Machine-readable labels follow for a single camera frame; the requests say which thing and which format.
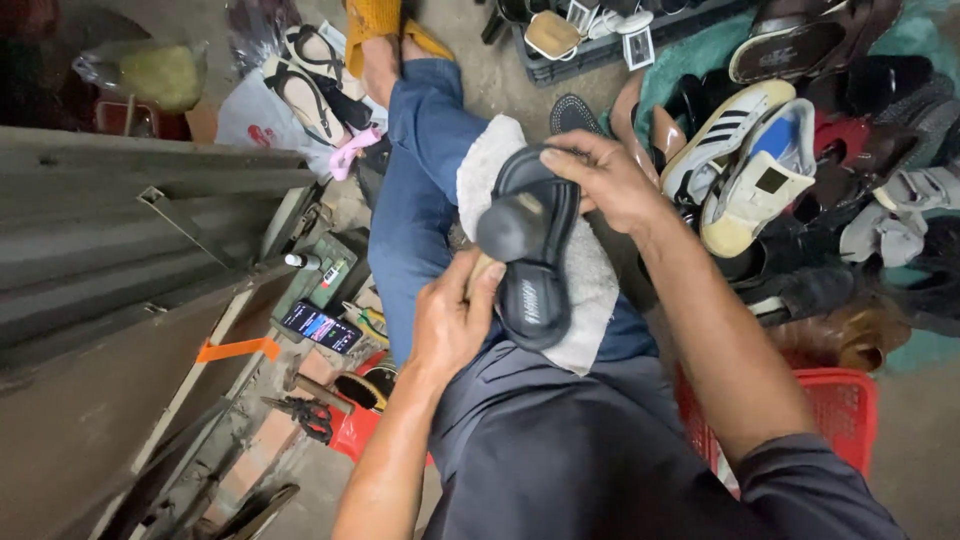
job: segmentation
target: high heel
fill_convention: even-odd
[[[610,111],[610,130],[634,157],[640,165],[640,169],[646,173],[647,177],[657,187],[660,187],[660,175],[657,174],[657,167],[654,166],[650,155],[640,144],[634,132],[636,122],[636,110],[640,104],[640,90],[643,87],[643,75],[645,69],[638,69],[629,79],[627,84],[620,90],[613,102],[613,108]]]
[[[686,135],[674,121],[673,116],[659,105],[654,105],[651,131],[654,167],[660,173],[663,167],[686,146]]]

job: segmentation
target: black crate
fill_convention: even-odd
[[[707,0],[696,9],[687,9],[672,15],[657,13],[650,23],[655,47],[662,47],[684,37],[693,36],[706,27],[746,11],[756,0]],[[527,79],[536,87],[555,85],[592,69],[623,61],[623,36],[612,34],[584,41],[577,47],[577,55],[569,61],[552,61],[534,51],[523,40],[525,26],[513,25],[514,44]]]

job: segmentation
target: white plastic bag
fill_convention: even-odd
[[[263,73],[252,71],[227,96],[217,117],[217,144],[247,148],[296,150],[310,170],[329,176],[333,148],[307,136],[293,112],[263,84]]]

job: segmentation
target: phone screen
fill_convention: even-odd
[[[328,317],[303,301],[297,302],[280,324],[337,353],[345,353],[363,336],[351,323]]]

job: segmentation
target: corrugated metal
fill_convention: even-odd
[[[293,152],[0,128],[0,387],[102,337],[100,319],[228,271],[137,200],[146,188],[240,270],[287,190],[315,181]]]

